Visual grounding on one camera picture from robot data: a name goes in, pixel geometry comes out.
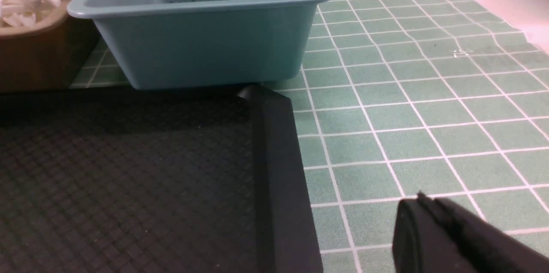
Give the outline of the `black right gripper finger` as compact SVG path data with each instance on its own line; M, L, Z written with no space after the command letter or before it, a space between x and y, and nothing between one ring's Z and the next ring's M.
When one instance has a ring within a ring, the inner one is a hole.
M546 273L543 254L446 197L398 203L392 258L397 273Z

